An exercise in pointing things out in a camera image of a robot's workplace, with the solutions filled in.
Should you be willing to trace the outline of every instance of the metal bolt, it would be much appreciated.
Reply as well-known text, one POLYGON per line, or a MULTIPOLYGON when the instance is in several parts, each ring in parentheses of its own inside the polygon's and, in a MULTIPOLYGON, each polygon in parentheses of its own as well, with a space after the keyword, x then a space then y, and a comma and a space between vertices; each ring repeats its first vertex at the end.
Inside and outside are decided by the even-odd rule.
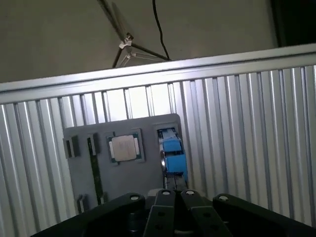
POLYGON ((139 196, 131 196, 130 197, 130 199, 133 200, 133 201, 137 200, 138 198, 139 198, 139 196))
POLYGON ((219 197, 219 200, 220 200, 220 201, 228 201, 228 197, 226 197, 226 196, 220 196, 220 197, 219 197))
POLYGON ((191 190, 188 190, 188 191, 186 191, 186 194, 187 194, 187 195, 194 195, 194 192, 191 191, 191 190))

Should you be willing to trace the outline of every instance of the ribbed metal wall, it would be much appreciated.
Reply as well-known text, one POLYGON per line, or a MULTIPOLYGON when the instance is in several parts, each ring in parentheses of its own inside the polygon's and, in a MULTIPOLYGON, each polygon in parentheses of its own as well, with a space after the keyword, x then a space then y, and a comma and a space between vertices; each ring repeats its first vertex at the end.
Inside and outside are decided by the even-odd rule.
POLYGON ((169 113, 181 118, 192 188, 316 226, 315 75, 307 66, 0 105, 0 236, 75 215, 63 128, 169 113))

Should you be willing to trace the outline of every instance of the wire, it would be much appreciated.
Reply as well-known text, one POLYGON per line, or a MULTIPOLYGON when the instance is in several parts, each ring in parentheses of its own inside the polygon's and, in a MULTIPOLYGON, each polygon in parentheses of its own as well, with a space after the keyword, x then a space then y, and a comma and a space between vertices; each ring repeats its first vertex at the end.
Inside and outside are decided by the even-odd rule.
POLYGON ((156 23, 157 23, 157 26, 158 26, 158 29, 159 29, 159 33, 160 33, 161 46, 163 47, 163 50, 164 50, 168 60, 170 60, 170 57, 169 57, 168 51, 166 49, 166 46, 163 43, 162 29, 161 29, 161 26, 160 26, 160 23, 159 23, 159 20, 158 20, 157 9, 156 9, 156 0, 153 0, 153 10, 154 10, 155 20, 156 20, 156 23))

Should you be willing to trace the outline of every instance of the gray fixture plate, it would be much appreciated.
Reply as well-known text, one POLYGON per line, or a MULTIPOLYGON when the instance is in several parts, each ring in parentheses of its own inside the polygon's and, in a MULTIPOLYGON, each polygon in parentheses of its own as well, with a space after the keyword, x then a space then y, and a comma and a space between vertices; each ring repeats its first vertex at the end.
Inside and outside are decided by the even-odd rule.
POLYGON ((102 188, 108 200, 128 192, 136 192, 146 196, 149 190, 163 188, 157 130, 169 127, 174 127, 179 136, 182 137, 180 118, 177 114, 64 129, 66 156, 68 156, 69 150, 76 154, 76 156, 75 154, 68 156, 69 158, 67 159, 75 199, 80 195, 85 196, 89 209, 98 205, 87 145, 88 137, 94 137, 94 142, 98 147, 96 151, 102 188), (139 144, 140 146, 142 145, 142 161, 122 161, 118 165, 113 165, 110 161, 107 137, 113 132, 115 136, 121 136, 135 131, 140 131, 141 133, 139 144), (74 147, 68 149, 66 141, 71 141, 68 144, 74 147))

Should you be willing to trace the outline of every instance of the blue connector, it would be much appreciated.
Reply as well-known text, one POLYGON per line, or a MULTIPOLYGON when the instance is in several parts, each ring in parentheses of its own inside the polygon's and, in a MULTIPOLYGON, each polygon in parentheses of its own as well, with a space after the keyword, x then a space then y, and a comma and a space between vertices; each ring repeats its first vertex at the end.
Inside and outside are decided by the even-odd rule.
POLYGON ((188 180, 186 155, 183 150, 181 139, 174 128, 159 131, 159 142, 165 154, 165 165, 168 172, 183 172, 185 180, 188 180))

